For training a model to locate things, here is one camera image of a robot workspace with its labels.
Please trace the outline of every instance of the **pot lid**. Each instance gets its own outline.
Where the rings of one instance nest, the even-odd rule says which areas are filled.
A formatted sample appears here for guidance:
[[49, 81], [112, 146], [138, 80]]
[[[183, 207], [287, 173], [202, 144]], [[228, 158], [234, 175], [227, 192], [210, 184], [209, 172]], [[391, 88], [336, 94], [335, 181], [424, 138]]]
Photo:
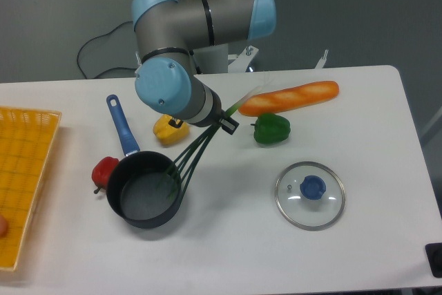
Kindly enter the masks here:
[[317, 162], [298, 162], [282, 171], [276, 181], [275, 199], [291, 224], [308, 231], [333, 225], [345, 206], [342, 182]]

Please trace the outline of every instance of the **yellow basket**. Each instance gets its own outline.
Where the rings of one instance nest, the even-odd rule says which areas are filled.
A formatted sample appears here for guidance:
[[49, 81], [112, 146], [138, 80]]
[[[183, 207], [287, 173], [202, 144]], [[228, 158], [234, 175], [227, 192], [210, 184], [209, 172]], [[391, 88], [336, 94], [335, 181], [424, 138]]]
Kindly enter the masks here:
[[58, 111], [0, 107], [0, 270], [14, 271], [30, 224], [40, 180], [61, 119]]

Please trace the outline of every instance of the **black saucepan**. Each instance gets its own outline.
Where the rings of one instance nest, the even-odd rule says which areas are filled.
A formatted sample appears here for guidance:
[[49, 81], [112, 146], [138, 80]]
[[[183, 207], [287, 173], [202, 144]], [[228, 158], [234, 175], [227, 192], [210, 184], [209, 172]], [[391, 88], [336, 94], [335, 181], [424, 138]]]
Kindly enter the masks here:
[[169, 174], [176, 167], [165, 155], [140, 151], [116, 95], [107, 104], [117, 128], [124, 155], [110, 175], [106, 196], [113, 211], [139, 228], [155, 228], [168, 222], [181, 205], [180, 179]]

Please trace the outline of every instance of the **blue pan handle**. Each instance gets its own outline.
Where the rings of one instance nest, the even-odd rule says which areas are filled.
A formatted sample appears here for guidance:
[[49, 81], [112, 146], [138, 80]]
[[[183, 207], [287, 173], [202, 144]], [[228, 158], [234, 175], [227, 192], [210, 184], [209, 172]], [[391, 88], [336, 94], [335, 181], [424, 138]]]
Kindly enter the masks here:
[[108, 103], [109, 111], [112, 115], [115, 128], [117, 129], [119, 141], [122, 144], [124, 155], [128, 156], [132, 153], [140, 151], [140, 147], [133, 137], [126, 117], [124, 116], [124, 112], [121, 104], [119, 103], [118, 97], [116, 95], [109, 95], [106, 98], [106, 102]]

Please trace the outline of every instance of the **yellow pepper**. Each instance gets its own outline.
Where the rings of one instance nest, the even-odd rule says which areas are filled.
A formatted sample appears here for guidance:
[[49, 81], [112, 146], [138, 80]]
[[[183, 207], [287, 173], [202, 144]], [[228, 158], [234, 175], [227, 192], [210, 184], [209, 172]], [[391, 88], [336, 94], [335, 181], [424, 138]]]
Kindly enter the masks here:
[[180, 128], [175, 128], [169, 124], [172, 119], [170, 115], [164, 114], [153, 126], [153, 133], [163, 145], [176, 143], [189, 134], [189, 126], [186, 122]]

